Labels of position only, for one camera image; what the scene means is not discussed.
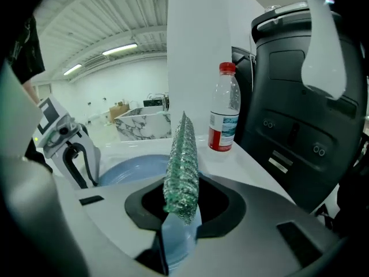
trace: white robot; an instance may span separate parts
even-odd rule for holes
[[[43,118],[33,135],[36,147],[43,148],[45,158],[51,158],[75,189],[97,186],[101,153],[82,126],[50,95],[39,103]],[[82,152],[88,179],[84,179],[73,163]]]

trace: blue bowl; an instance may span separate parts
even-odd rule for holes
[[[165,176],[169,162],[168,155],[144,155],[135,157],[110,168],[99,179],[99,186],[110,186]]]

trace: plastic water bottle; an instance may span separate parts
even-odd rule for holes
[[[240,88],[235,78],[236,65],[223,62],[220,77],[213,92],[210,111],[209,147],[218,152],[231,149],[241,107]]]

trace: fluorescent light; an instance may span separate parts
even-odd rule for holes
[[[128,45],[124,45],[124,46],[120,46],[111,50],[107,50],[105,52],[103,52],[103,55],[108,55],[108,54],[112,54],[112,53],[117,53],[118,51],[122,51],[125,49],[130,49],[130,48],[135,48],[137,47],[136,43],[132,43],[132,44],[128,44]]]
[[[77,70],[78,68],[80,68],[82,65],[80,65],[80,64],[78,64],[78,65],[75,65],[73,68],[71,68],[71,69],[69,69],[68,71],[66,71],[65,73],[64,73],[64,76],[65,75],[68,75],[68,74],[70,74],[71,72],[73,72],[73,71],[75,71],[75,70]]]

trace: marble counter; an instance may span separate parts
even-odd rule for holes
[[[166,139],[172,136],[171,115],[162,106],[135,108],[115,118],[121,141]]]

